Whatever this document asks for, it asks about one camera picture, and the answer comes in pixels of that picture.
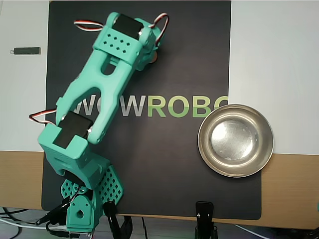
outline white surface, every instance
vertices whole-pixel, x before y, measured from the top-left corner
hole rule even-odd
[[[28,115],[45,109],[48,1],[4,1],[0,15],[0,150],[43,151],[43,126]],[[15,56],[15,47],[41,55]]]
[[[229,103],[269,121],[274,153],[319,154],[319,1],[233,1]]]

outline perforated plate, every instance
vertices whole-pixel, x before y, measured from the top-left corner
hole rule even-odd
[[[69,180],[65,180],[61,186],[62,197],[67,198],[69,196],[72,196],[77,191],[77,189],[77,184],[72,183]],[[114,200],[115,204],[117,204],[122,198],[123,187],[112,165],[107,168],[101,182],[95,190],[100,195],[103,203]],[[84,194],[86,191],[87,188],[81,187],[81,191],[79,194]]]

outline cable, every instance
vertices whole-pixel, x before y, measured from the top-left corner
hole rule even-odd
[[[154,28],[160,20],[162,20],[164,17],[166,17],[166,21],[164,23],[164,27],[161,30],[159,36],[156,38],[155,40],[155,46],[157,47],[161,38],[164,36],[164,33],[166,31],[166,28],[168,26],[169,23],[169,16],[166,12],[161,13],[160,15],[158,15],[154,21],[153,24],[149,25],[150,28]],[[78,28],[81,29],[82,31],[101,31],[104,27],[104,25],[100,22],[97,21],[91,21],[91,20],[75,20],[73,21],[73,24]],[[83,25],[93,25],[93,26],[97,26],[97,27],[86,27]]]
[[[101,31],[104,27],[103,24],[97,22],[97,21],[90,21],[90,20],[75,20],[73,24],[82,31]],[[93,25],[98,27],[86,27],[84,25]]]
[[[59,237],[59,238],[79,238],[80,234],[78,233],[70,233],[70,232],[65,232],[65,231],[53,231],[49,228],[49,225],[51,222],[48,222],[45,225],[45,229],[47,230],[48,233],[50,233],[53,236]]]
[[[12,218],[9,218],[9,217],[0,217],[0,218],[12,220]],[[17,223],[19,223],[19,224],[26,223],[26,224],[30,224],[30,225],[35,225],[35,221],[37,221],[37,220],[39,220],[39,219],[32,219],[32,220],[27,220],[27,221],[17,219]]]
[[[2,207],[2,209],[4,210],[4,213],[6,213],[8,215],[9,218],[11,218],[12,220],[16,221],[16,218],[10,214],[10,212],[9,212],[9,210],[7,208]],[[11,237],[11,239],[12,238],[16,238],[21,233],[22,233],[22,228],[19,227],[18,228],[18,232],[13,237]]]
[[[265,237],[265,236],[262,236],[262,235],[260,235],[260,234],[258,234],[258,233],[255,233],[255,232],[252,232],[251,230],[248,230],[247,228],[244,228],[244,227],[242,227],[242,226],[240,226],[240,225],[237,225],[237,224],[234,224],[236,227],[238,227],[238,228],[240,228],[240,229],[242,229],[242,230],[244,230],[244,231],[247,231],[247,232],[249,232],[249,233],[251,233],[251,234],[253,234],[253,235],[255,235],[255,236],[258,236],[258,237],[260,237],[260,238],[263,238],[263,239],[270,239],[270,238],[267,238],[267,237]]]
[[[0,222],[4,222],[4,223],[10,224],[10,225],[12,225],[12,226],[17,226],[17,227],[20,227],[20,228],[42,229],[42,230],[45,230],[45,229],[46,229],[45,227],[35,227],[35,226],[21,225],[21,224],[18,224],[18,223],[9,222],[9,221],[7,221],[7,220],[5,220],[5,219],[2,219],[2,218],[0,218]],[[56,227],[51,227],[50,229],[62,229],[62,230],[66,230],[66,226],[56,226]]]
[[[21,210],[17,210],[17,211],[12,211],[12,212],[7,212],[7,213],[0,213],[0,215],[8,215],[8,214],[16,214],[16,213],[23,213],[25,211],[28,211],[28,209],[21,209]]]
[[[162,20],[164,17],[166,17],[166,21],[165,21],[165,23],[164,23],[164,27],[163,27],[163,29],[161,30],[159,36],[156,38],[156,41],[155,41],[155,46],[156,46],[156,47],[158,46],[158,44],[159,44],[161,38],[164,36],[164,33],[165,33],[166,28],[167,28],[167,26],[168,26],[168,23],[169,23],[169,16],[168,16],[168,14],[167,14],[166,12],[161,13],[160,15],[158,15],[158,16],[155,18],[153,24],[149,25],[150,28],[154,28],[154,27],[159,23],[159,21]]]
[[[148,231],[146,229],[145,226],[145,222],[144,222],[144,218],[142,217],[142,223],[143,223],[143,228],[144,228],[144,235],[145,235],[145,239],[148,239]]]
[[[2,207],[2,209],[4,210],[4,213],[6,213],[7,216],[8,216],[6,219],[11,219],[14,222],[20,222],[20,223],[26,223],[26,224],[30,224],[30,225],[35,225],[35,223],[32,223],[33,220],[31,220],[31,222],[20,220],[18,218],[15,218],[14,216],[12,216],[7,208]]]
[[[14,238],[16,238],[17,236],[19,236],[19,235],[21,234],[21,232],[22,232],[22,228],[18,228],[18,232],[17,232],[13,237],[11,237],[11,238],[9,238],[9,239],[14,239]]]
[[[73,202],[73,200],[75,199],[75,197],[78,196],[79,192],[80,192],[80,186],[78,186],[78,190],[75,192],[75,194],[72,196],[72,198],[70,198],[69,203],[72,203],[72,202]]]
[[[42,123],[42,124],[50,123],[52,125],[55,125],[55,123],[52,123],[51,121],[48,121],[48,120],[37,120],[37,119],[35,119],[35,117],[44,116],[44,115],[51,114],[51,113],[54,113],[54,112],[56,112],[56,109],[40,111],[40,112],[37,112],[37,113],[34,113],[34,114],[30,114],[29,115],[29,119],[34,121],[34,122],[37,122],[37,123]]]

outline red white black wire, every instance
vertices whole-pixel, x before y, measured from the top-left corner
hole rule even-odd
[[[55,123],[51,122],[51,121],[48,121],[48,120],[37,120],[36,117],[39,117],[39,116],[44,116],[44,115],[47,115],[47,114],[52,114],[52,113],[55,113],[56,112],[56,109],[54,110],[45,110],[45,111],[40,111],[40,112],[37,112],[37,113],[34,113],[34,114],[30,114],[29,115],[29,119],[31,121],[34,121],[34,122],[37,122],[37,123],[42,123],[42,124],[52,124],[52,125],[55,125]]]
[[[164,23],[163,29],[160,32],[160,35],[157,37],[155,41],[155,46],[158,46],[161,38],[163,37],[166,31],[167,25],[169,23],[168,14],[166,12],[161,13],[154,19],[153,24],[149,25],[150,28],[154,28],[159,23],[159,21],[162,20],[164,17],[166,17],[166,21]],[[97,21],[91,21],[91,20],[75,20],[73,24],[77,28],[81,29],[82,31],[101,31],[104,27],[102,23]]]

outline white cable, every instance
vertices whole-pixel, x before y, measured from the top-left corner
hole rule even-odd
[[[35,226],[20,225],[20,224],[18,224],[18,223],[9,222],[9,221],[4,220],[4,219],[2,219],[2,218],[0,218],[0,222],[4,222],[4,223],[10,224],[10,225],[12,225],[12,226],[20,227],[20,228],[46,230],[45,227],[35,227]],[[56,226],[56,227],[51,227],[50,229],[63,229],[63,230],[66,230],[66,226]]]
[[[247,232],[249,232],[249,233],[251,233],[251,234],[253,234],[253,235],[255,235],[255,236],[258,236],[258,237],[260,237],[260,238],[263,238],[263,239],[270,239],[270,238],[267,238],[267,237],[265,237],[265,236],[262,236],[262,235],[260,235],[260,234],[258,234],[258,233],[255,233],[255,232],[252,232],[251,230],[248,230],[247,228],[244,228],[244,227],[242,227],[242,226],[240,226],[240,225],[237,225],[237,224],[234,224],[236,227],[238,227],[238,228],[240,228],[240,229],[242,229],[242,230],[244,230],[244,231],[247,231]]]

